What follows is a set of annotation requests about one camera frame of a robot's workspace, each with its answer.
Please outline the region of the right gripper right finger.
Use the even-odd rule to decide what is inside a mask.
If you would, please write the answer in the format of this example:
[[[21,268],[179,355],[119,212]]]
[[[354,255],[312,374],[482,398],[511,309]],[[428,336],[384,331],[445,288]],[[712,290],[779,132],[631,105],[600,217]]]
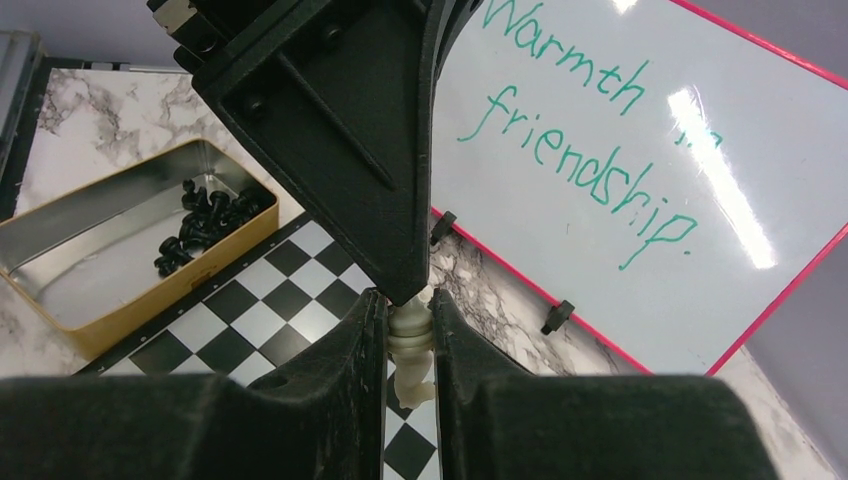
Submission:
[[[436,289],[430,309],[441,477],[501,479],[509,441],[493,395],[528,371],[468,324],[449,291]]]

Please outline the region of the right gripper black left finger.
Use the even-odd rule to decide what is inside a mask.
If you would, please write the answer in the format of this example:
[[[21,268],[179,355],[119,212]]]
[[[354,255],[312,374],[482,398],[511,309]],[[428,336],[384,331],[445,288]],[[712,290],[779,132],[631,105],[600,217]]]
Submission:
[[[388,300],[365,290],[329,333],[250,384],[256,479],[380,479]]]

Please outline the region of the white bishop piece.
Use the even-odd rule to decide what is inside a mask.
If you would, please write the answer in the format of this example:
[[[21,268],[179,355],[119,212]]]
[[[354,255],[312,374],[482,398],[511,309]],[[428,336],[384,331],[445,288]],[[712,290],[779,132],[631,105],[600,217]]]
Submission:
[[[388,317],[388,352],[396,365],[394,389],[401,408],[417,409],[436,396],[435,382],[426,379],[433,366],[431,298],[426,287]]]

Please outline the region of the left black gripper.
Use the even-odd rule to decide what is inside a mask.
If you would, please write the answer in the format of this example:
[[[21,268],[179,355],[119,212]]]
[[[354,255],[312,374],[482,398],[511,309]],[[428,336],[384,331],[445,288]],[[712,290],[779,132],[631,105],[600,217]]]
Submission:
[[[401,305],[427,284],[432,118],[477,3],[156,0],[236,140]]]

